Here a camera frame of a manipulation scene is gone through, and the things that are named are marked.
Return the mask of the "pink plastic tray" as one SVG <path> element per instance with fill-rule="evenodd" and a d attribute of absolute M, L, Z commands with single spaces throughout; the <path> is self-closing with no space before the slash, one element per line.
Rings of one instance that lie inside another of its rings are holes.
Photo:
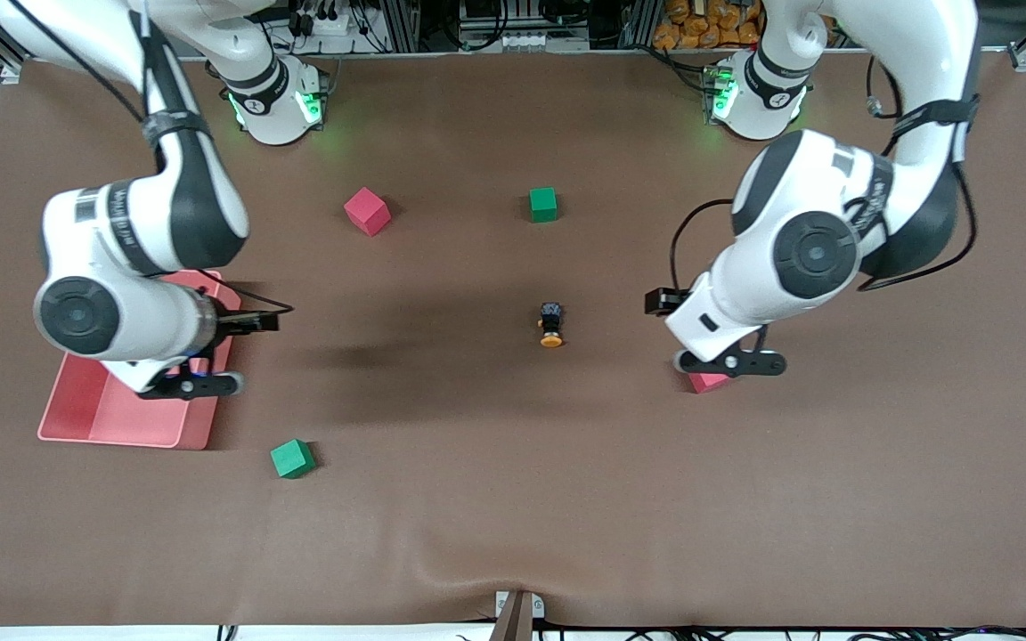
<path fill-rule="evenodd" d="M 171 450 L 203 450 L 218 398 L 143 399 L 126 385 L 150 380 L 159 361 L 119 365 L 66 353 L 37 437 L 48 442 L 103 443 Z"/>

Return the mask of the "white connector strip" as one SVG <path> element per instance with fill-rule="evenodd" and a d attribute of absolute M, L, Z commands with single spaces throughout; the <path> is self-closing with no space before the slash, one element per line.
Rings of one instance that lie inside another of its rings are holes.
<path fill-rule="evenodd" d="M 501 53 L 578 53 L 590 50 L 588 40 L 571 31 L 514 31 L 496 44 Z"/>

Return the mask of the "bag of orange items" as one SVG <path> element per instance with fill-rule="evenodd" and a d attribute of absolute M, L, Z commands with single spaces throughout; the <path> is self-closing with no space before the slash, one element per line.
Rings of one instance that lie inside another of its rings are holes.
<path fill-rule="evenodd" d="M 664 0 L 652 47 L 658 50 L 754 48 L 765 26 L 762 0 Z"/>

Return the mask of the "metal table edge bracket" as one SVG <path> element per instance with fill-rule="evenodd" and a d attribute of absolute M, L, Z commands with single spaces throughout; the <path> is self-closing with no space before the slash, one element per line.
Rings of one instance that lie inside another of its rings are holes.
<path fill-rule="evenodd" d="M 495 615 L 488 641 L 539 641 L 534 624 L 545 620 L 545 602 L 538 594 L 522 589 L 498 591 Z"/>

